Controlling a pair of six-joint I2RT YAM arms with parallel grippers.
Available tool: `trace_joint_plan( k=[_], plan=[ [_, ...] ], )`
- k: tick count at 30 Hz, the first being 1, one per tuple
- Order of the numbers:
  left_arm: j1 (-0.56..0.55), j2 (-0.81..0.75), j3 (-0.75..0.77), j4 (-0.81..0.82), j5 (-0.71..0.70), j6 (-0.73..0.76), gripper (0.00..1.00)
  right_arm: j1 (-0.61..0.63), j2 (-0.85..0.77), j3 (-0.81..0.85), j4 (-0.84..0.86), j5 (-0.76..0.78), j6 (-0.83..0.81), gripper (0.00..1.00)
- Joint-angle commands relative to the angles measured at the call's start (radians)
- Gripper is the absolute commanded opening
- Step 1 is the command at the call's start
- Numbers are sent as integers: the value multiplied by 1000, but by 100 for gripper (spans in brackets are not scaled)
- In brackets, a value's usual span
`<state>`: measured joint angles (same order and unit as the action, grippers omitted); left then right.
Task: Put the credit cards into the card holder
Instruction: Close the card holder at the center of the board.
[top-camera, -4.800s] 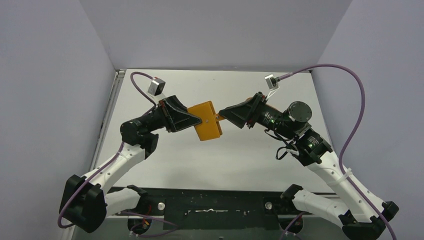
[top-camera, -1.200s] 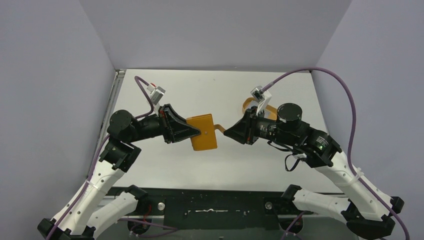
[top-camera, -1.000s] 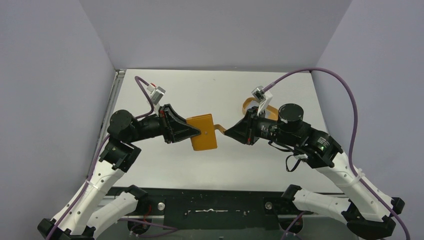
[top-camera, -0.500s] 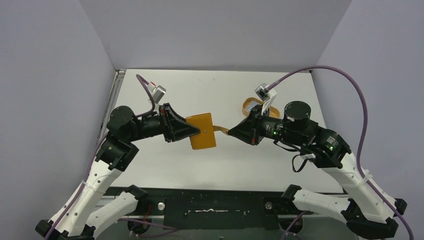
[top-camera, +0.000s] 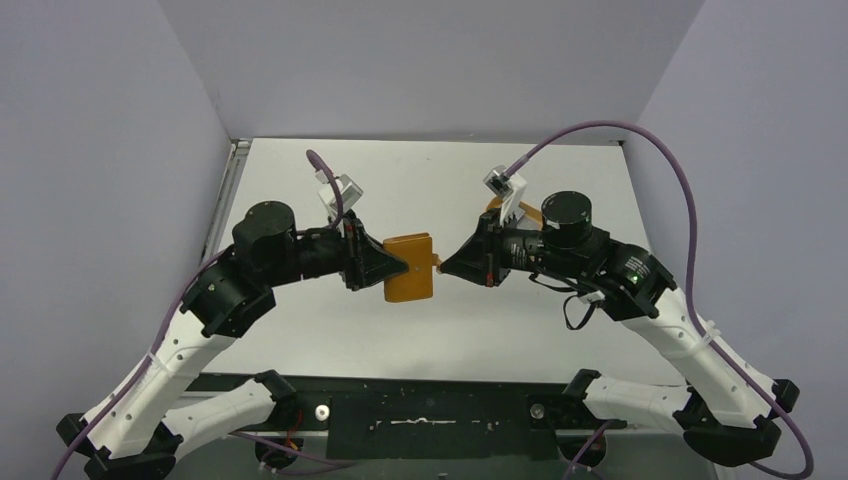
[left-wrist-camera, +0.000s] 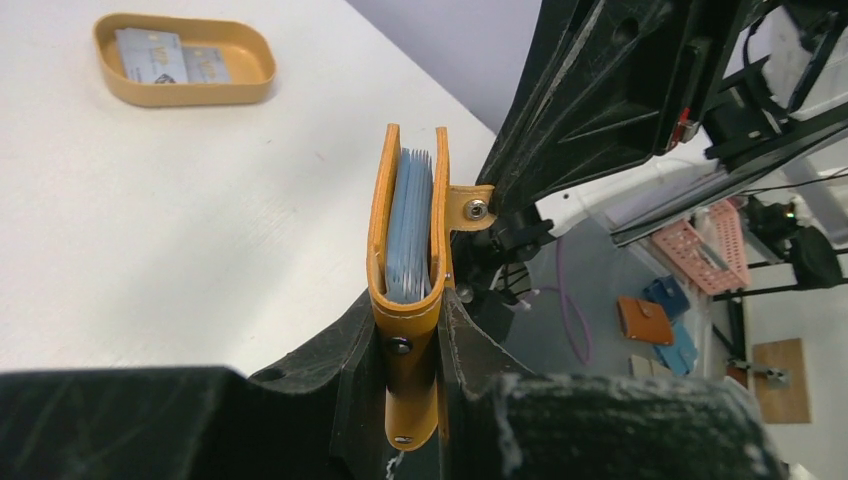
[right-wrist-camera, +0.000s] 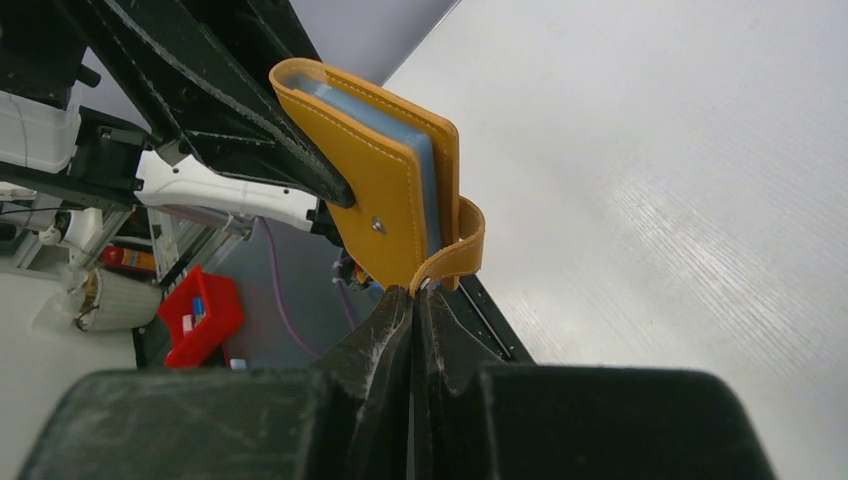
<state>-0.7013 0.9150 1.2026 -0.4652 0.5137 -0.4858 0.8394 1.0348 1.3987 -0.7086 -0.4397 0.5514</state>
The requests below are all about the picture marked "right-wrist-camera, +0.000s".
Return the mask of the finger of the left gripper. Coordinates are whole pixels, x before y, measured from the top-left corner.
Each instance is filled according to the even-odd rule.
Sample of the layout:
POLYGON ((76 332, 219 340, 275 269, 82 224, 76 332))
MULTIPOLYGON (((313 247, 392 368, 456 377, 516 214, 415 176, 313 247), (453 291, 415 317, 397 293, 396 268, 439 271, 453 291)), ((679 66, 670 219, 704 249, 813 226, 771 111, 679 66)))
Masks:
POLYGON ((348 182, 283 111, 269 74, 318 54, 287 1, 63 1, 60 11, 152 130, 162 155, 341 207, 348 182))

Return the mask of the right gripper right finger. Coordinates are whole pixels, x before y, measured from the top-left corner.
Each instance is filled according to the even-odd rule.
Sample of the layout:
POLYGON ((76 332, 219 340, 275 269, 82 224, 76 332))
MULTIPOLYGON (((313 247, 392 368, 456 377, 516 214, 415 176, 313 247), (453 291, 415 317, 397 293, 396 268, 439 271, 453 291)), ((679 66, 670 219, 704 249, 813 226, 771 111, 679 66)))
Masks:
POLYGON ((414 313, 419 479, 771 479, 730 387, 696 370, 506 362, 443 294, 414 313))

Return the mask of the yellow leather card holder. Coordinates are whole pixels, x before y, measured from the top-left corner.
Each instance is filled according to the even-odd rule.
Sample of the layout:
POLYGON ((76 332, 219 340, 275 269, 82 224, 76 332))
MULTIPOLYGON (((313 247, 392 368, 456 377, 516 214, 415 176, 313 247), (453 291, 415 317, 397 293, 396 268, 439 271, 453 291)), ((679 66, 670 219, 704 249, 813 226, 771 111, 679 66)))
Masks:
POLYGON ((485 217, 459 194, 456 127, 392 92, 307 58, 289 58, 269 72, 285 113, 315 143, 350 186, 355 203, 329 211, 353 260, 382 287, 416 292, 439 285, 449 291, 481 268, 485 217), (427 134, 433 142, 436 219, 441 248, 426 243, 424 181, 412 147, 366 127, 351 115, 297 90, 302 74, 351 95, 378 112, 427 134))

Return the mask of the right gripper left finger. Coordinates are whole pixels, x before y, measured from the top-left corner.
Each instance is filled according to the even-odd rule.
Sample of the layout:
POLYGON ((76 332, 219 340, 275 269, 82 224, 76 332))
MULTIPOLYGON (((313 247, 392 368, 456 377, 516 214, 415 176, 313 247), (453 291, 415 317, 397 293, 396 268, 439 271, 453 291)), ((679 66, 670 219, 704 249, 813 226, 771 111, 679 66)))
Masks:
POLYGON ((403 479, 413 301, 301 369, 100 371, 60 399, 23 479, 403 479))

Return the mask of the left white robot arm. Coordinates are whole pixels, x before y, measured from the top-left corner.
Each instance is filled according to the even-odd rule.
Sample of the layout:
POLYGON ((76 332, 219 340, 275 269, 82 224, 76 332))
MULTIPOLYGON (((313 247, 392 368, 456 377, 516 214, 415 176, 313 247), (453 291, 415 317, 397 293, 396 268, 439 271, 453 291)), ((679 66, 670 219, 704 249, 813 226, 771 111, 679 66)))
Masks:
POLYGON ((281 107, 269 74, 317 51, 288 1, 62 1, 60 11, 150 126, 136 191, 308 230, 350 184, 281 107))

